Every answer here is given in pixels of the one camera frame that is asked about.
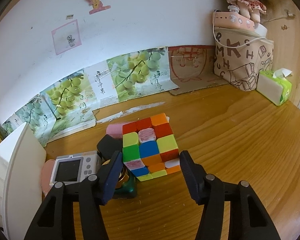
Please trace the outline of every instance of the white wall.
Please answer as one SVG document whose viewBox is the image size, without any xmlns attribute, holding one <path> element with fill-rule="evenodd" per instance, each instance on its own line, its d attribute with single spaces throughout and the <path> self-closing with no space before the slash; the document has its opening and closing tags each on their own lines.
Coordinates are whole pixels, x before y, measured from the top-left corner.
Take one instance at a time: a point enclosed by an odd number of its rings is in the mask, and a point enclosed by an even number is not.
<svg viewBox="0 0 300 240">
<path fill-rule="evenodd" d="M 158 46 L 213 45 L 211 12 L 225 0 L 21 0 L 0 22 L 0 124 L 81 68 Z M 51 31 L 78 19 L 82 45 L 56 56 Z"/>
</svg>

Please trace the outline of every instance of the wooden desk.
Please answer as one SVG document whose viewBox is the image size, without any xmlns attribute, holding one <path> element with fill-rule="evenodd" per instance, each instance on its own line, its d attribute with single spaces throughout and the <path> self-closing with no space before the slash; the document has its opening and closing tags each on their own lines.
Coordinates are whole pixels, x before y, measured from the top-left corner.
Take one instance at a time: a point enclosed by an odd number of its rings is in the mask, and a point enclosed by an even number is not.
<svg viewBox="0 0 300 240">
<path fill-rule="evenodd" d="M 165 102 L 114 122 L 165 112 L 179 149 L 223 181 L 250 182 L 282 240 L 300 234 L 300 110 L 291 102 L 276 107 L 256 91 L 225 85 L 179 96 L 168 92 L 110 106 L 104 118 L 134 106 Z M 48 159 L 96 149 L 109 123 L 49 143 Z M 111 200 L 101 208 L 110 239 L 194 239 L 203 206 L 190 198 L 181 172 L 138 184 L 138 196 Z M 74 208 L 77 239 L 82 239 L 79 208 Z M 226 204 L 222 239 L 227 239 Z"/>
</svg>

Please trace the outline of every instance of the green cube sticker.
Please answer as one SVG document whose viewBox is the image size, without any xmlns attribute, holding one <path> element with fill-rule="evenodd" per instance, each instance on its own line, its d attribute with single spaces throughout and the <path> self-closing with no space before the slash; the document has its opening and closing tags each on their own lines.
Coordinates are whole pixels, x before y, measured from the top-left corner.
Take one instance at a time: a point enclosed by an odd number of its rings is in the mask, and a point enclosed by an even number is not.
<svg viewBox="0 0 300 240">
<path fill-rule="evenodd" d="M 140 159 L 140 152 L 138 145 L 131 145 L 122 149 L 123 162 L 129 162 Z"/>
</svg>

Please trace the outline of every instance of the pink eraser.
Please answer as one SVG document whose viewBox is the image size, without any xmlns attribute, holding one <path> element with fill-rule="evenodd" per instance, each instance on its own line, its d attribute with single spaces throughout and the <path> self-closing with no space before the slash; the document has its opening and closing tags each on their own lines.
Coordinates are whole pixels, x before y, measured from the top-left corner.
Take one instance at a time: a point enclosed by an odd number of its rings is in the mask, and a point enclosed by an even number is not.
<svg viewBox="0 0 300 240">
<path fill-rule="evenodd" d="M 143 129 L 138 133 L 138 135 L 140 143 L 155 141 L 157 139 L 153 128 Z"/>
<path fill-rule="evenodd" d="M 122 126 L 131 122 L 111 123 L 108 125 L 106 134 L 115 139 L 122 139 Z"/>
</svg>

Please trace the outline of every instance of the rubik's cube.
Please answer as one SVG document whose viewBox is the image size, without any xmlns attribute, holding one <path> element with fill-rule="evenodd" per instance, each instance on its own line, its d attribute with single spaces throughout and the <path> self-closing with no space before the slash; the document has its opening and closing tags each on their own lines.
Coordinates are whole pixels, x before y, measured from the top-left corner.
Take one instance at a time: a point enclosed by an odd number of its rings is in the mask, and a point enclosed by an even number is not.
<svg viewBox="0 0 300 240">
<path fill-rule="evenodd" d="M 140 180 L 180 171 L 179 149 L 165 114 L 122 126 L 123 163 Z"/>
</svg>

